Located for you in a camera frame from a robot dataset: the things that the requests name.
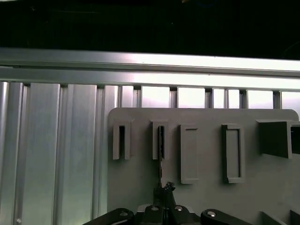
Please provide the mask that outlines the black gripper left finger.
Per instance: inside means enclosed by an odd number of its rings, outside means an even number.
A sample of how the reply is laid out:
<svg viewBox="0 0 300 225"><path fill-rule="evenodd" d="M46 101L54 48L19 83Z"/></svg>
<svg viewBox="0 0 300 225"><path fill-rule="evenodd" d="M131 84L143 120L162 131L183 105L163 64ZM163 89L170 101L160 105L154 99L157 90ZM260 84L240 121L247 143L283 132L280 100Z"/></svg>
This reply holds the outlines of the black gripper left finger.
<svg viewBox="0 0 300 225"><path fill-rule="evenodd" d="M153 190L153 204L142 206L136 213L126 208L114 209L89 222L87 225L162 225L165 219L166 189Z"/></svg>

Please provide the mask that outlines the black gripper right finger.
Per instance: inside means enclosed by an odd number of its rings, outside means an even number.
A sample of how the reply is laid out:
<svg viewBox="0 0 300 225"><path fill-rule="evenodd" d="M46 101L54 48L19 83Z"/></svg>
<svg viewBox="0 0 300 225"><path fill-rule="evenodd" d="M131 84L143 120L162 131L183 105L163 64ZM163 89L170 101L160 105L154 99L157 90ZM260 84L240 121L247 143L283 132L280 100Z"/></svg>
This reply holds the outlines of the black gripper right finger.
<svg viewBox="0 0 300 225"><path fill-rule="evenodd" d="M173 191L175 185L167 182L165 185L165 207L169 221L173 225L248 225L249 223L237 217L219 211L206 209L200 215L195 214L183 205L176 204Z"/></svg>

